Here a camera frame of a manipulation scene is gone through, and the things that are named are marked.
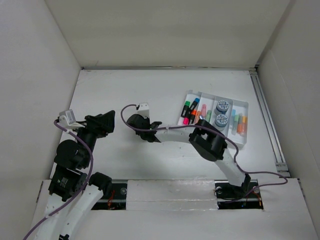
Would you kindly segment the dark green pastel highlighter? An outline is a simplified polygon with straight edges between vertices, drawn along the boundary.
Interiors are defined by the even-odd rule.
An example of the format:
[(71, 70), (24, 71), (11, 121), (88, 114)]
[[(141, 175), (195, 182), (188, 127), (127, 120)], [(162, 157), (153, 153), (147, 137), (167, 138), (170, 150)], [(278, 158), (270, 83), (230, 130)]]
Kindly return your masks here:
[(212, 111), (211, 111), (211, 110), (208, 110), (208, 111), (206, 112), (205, 120), (206, 120), (207, 122), (210, 122), (211, 116), (212, 116)]

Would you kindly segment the salmon orange pastel highlighter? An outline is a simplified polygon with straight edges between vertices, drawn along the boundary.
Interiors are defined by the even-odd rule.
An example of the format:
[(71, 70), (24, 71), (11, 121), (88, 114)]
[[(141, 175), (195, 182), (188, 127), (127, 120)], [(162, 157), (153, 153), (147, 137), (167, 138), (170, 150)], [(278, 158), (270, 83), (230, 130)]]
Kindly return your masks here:
[(201, 111), (197, 111), (194, 119), (194, 124), (196, 124), (199, 121), (200, 116), (201, 116)]

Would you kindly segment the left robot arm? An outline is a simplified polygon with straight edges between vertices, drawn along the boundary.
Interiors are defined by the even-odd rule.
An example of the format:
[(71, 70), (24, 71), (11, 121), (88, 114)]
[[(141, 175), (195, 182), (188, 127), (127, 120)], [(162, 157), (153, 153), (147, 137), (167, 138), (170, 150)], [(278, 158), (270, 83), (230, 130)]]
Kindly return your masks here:
[(112, 178), (93, 172), (93, 151), (97, 139), (114, 131), (115, 111), (76, 121), (69, 109), (59, 113), (54, 125), (73, 138), (62, 141), (56, 149), (48, 201), (43, 219), (35, 225), (34, 238), (73, 240), (92, 207), (112, 191)]

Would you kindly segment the orange black highlighter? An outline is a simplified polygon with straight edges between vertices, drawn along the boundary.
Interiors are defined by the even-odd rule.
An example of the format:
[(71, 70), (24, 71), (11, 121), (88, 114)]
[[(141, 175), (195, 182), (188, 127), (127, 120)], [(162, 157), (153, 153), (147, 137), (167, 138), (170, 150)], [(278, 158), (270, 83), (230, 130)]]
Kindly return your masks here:
[(189, 116), (189, 124), (192, 125), (195, 121), (195, 118), (196, 118), (196, 114), (197, 114), (197, 111), (196, 110), (193, 110), (191, 113), (190, 113), (190, 116)]

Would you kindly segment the blue black highlighter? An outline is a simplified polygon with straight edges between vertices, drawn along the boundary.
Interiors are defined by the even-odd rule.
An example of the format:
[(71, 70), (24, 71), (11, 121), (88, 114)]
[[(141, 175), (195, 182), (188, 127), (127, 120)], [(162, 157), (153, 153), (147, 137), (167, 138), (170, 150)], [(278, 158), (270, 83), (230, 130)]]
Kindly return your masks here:
[(200, 99), (199, 98), (195, 98), (194, 101), (190, 104), (190, 111), (194, 111), (197, 106), (198, 106), (198, 103), (200, 102)]

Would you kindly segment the yellow pink pastel highlighter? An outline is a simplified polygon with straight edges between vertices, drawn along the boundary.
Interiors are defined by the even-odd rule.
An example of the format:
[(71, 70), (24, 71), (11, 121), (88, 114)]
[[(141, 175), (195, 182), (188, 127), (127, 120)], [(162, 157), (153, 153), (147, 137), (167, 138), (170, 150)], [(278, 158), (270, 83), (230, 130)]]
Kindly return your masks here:
[(248, 129), (248, 117), (247, 116), (243, 116), (242, 117), (242, 129), (240, 132), (240, 135), (242, 137), (245, 137), (247, 135), (247, 129)]

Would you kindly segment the green black highlighter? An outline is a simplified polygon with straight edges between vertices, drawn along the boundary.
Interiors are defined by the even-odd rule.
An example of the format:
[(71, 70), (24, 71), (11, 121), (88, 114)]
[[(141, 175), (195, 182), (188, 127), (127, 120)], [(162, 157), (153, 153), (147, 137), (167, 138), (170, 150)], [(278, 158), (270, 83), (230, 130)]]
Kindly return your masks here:
[(189, 110), (189, 107), (190, 107), (190, 101), (185, 101), (183, 108), (182, 108), (182, 111), (181, 111), (181, 114), (180, 114), (181, 118), (186, 117), (188, 110)]

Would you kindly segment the pink black highlighter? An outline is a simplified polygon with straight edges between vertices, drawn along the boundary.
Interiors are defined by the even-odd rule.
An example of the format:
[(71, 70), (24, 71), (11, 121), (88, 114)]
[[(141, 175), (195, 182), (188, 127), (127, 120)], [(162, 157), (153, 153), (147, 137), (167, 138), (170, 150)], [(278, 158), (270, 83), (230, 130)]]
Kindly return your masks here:
[(183, 119), (183, 125), (188, 125), (189, 124), (189, 119), (187, 118), (187, 117), (185, 117), (184, 119)]

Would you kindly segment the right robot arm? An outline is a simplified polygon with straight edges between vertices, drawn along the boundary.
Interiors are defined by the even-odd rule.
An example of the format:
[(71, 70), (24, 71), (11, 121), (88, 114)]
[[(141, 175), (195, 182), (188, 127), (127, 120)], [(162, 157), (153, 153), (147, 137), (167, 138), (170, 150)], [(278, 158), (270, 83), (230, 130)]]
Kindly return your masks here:
[(226, 137), (206, 120), (185, 126), (165, 126), (161, 121), (133, 114), (125, 122), (136, 135), (149, 143), (177, 142), (191, 144), (205, 160), (215, 163), (228, 184), (222, 188), (225, 200), (241, 199), (249, 192), (251, 177), (241, 171), (228, 150)]

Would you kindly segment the light blue pastel highlighter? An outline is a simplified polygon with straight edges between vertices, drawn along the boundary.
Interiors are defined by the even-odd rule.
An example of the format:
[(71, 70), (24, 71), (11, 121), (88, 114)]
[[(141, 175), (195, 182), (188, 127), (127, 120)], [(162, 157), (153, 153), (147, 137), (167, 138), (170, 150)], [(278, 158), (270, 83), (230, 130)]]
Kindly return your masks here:
[(231, 134), (235, 135), (237, 132), (237, 127), (236, 127), (236, 120), (237, 120), (237, 114), (236, 110), (233, 109), (231, 112), (231, 121), (230, 121), (230, 126), (229, 128), (231, 129)]

